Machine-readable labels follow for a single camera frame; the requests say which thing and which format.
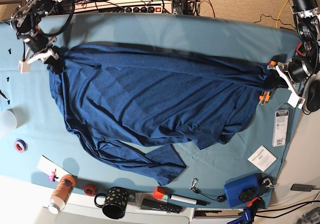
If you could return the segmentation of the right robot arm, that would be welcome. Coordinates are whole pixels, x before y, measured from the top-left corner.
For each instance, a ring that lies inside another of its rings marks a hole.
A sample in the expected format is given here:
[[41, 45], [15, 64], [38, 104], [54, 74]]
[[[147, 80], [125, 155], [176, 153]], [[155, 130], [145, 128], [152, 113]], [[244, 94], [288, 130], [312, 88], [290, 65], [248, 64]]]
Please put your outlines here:
[[45, 33], [39, 27], [42, 18], [48, 16], [58, 4], [66, 0], [25, 0], [13, 12], [8, 20], [10, 26], [16, 31], [16, 38], [22, 40], [22, 59], [18, 61], [20, 73], [29, 73], [31, 64], [41, 61], [56, 73], [64, 71], [64, 61], [60, 48], [54, 45], [57, 36], [62, 34], [70, 24], [75, 13], [75, 0], [68, 0], [71, 9], [66, 22], [54, 33]]

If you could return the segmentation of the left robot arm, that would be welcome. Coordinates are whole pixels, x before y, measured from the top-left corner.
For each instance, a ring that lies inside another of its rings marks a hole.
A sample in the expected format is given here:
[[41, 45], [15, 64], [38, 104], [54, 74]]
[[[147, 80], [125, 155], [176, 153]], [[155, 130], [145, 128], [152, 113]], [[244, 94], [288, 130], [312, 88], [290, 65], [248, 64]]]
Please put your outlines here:
[[285, 78], [295, 85], [307, 82], [320, 71], [320, 0], [291, 0], [295, 30], [300, 39], [297, 55], [287, 59], [285, 54], [272, 57], [264, 81], [266, 90], [288, 88]]

